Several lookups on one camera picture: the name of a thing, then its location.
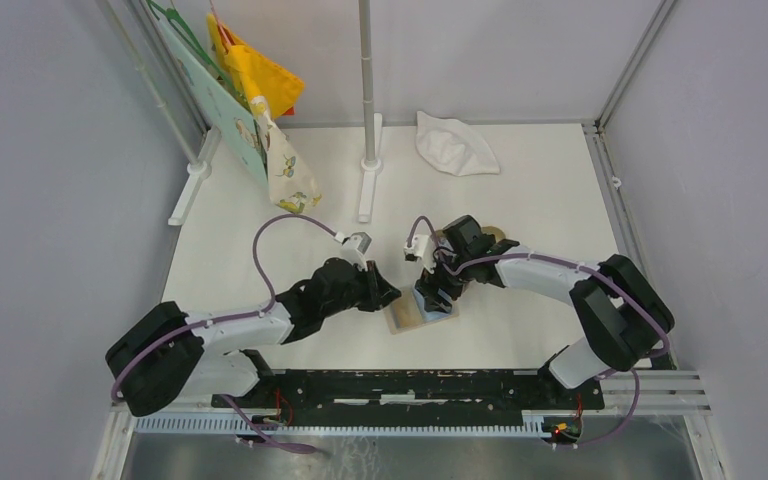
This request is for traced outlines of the gold striped card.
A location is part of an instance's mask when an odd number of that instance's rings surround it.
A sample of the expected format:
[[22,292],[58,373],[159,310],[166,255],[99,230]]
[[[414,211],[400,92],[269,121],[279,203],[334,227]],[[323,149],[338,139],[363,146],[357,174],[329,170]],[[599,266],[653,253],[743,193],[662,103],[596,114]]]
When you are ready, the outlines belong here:
[[424,323],[422,312],[411,292],[404,293],[390,305],[390,319],[395,331],[417,328]]

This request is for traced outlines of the beige card holder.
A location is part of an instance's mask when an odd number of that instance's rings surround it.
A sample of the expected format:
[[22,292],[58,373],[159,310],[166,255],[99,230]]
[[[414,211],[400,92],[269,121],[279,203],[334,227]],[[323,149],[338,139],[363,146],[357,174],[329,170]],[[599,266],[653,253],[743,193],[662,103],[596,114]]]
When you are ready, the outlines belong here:
[[405,333],[459,315],[456,306],[449,312],[428,312],[424,306],[422,295],[413,287],[402,289],[401,296],[383,310],[390,332],[393,335]]

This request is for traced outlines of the beige oval tray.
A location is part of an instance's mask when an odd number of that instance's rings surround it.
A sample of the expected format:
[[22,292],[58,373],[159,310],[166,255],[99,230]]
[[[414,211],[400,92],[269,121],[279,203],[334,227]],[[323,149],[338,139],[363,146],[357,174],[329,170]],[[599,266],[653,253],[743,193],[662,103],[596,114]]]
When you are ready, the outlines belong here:
[[505,232],[498,227],[483,226],[481,232],[486,235],[491,235],[494,238],[494,242],[498,243],[507,238]]

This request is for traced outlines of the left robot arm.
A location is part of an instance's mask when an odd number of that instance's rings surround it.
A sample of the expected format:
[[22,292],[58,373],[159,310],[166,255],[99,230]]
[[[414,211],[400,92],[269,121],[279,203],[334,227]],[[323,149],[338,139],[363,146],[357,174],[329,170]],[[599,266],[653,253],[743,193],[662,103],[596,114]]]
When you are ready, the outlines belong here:
[[228,394],[266,405],[273,379],[254,358],[260,347],[305,339],[348,310],[377,312],[401,297],[373,261],[330,258],[313,274],[249,311],[196,315],[176,302],[155,305],[106,352],[111,398],[145,417],[176,400]]

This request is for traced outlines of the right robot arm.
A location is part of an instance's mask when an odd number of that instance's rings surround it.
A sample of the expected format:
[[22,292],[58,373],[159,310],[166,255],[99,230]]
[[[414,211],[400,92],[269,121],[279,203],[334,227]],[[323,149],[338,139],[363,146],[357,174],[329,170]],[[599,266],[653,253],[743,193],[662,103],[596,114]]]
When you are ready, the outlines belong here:
[[537,382],[540,400],[551,408],[566,406],[589,380],[669,352],[674,316],[624,255],[593,263],[541,253],[495,235],[471,215],[429,234],[412,229],[403,252],[423,266],[413,286],[422,316],[452,315],[473,283],[529,291],[574,310],[582,338],[547,360]]

